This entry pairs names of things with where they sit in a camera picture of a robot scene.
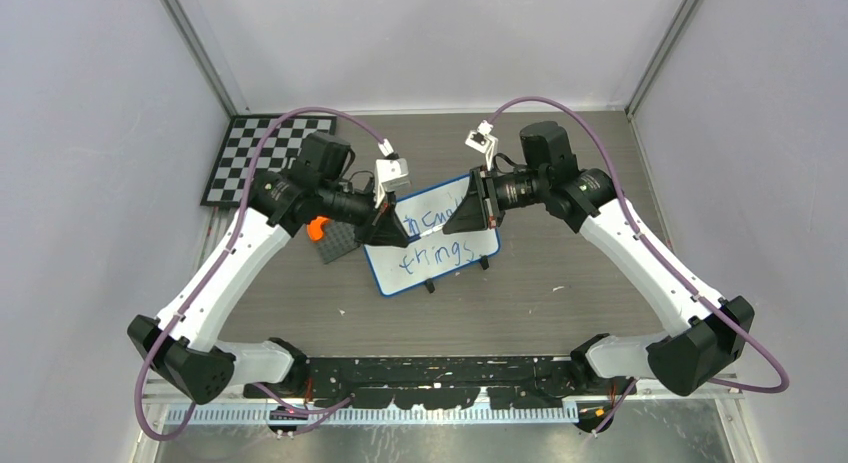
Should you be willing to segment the blue framed whiteboard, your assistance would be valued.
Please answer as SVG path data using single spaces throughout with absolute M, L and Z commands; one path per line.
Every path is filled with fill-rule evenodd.
M 409 236 L 443 225 L 465 196 L 467 175 L 411 193 L 397 202 L 396 213 Z M 492 258 L 501 248 L 496 229 L 443 232 L 411 242 L 406 248 L 366 245 L 364 254 L 378 291 L 391 297 L 415 286 Z

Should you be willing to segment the white marker pen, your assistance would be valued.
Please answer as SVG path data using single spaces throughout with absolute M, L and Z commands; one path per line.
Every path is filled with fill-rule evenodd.
M 432 227 L 432 228 L 429 228 L 429 229 L 427 229 L 427 230 L 425 230 L 425 231 L 422 231 L 421 233 L 419 233 L 419 234 L 418 234 L 418 237 L 419 237 L 420 239 L 423 239 L 423 238 L 426 238 L 426 237 L 433 236 L 433 235 L 435 235 L 435 234 L 441 233 L 442 231 L 443 231 L 443 225 L 437 225 L 437 226 L 434 226 L 434 227 Z

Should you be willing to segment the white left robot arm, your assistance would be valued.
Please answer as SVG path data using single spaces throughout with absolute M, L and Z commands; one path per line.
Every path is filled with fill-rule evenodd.
M 305 138 L 288 168 L 256 172 L 246 207 L 197 274 L 155 317 L 138 315 L 130 323 L 128 335 L 150 368 L 197 405 L 253 383 L 298 395 L 307 381 L 300 350 L 279 338 L 229 343 L 219 334 L 262 268 L 318 217 L 352 225 L 358 243 L 409 244 L 394 194 L 409 181 L 408 163 L 388 143 L 381 148 L 384 156 L 363 190 L 344 177 L 355 158 L 351 146 L 321 131 Z

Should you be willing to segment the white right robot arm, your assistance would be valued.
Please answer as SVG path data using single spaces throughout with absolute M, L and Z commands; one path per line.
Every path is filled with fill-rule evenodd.
M 639 225 L 627 199 L 616 195 L 611 177 L 598 168 L 582 169 L 566 130 L 554 121 L 524 127 L 524 163 L 502 172 L 493 127 L 482 122 L 466 145 L 483 153 L 485 164 L 469 172 L 469 185 L 446 234 L 494 229 L 512 209 L 541 204 L 576 234 L 598 248 L 648 302 L 662 332 L 638 337 L 599 334 L 571 353 L 571 380 L 584 393 L 596 393 L 615 377 L 655 379 L 667 390 L 688 396 L 741 355 L 744 340 L 727 325 L 744 330 L 754 310 L 743 297 L 727 300 L 711 288 L 690 292 L 694 282 L 666 268 L 676 257 Z

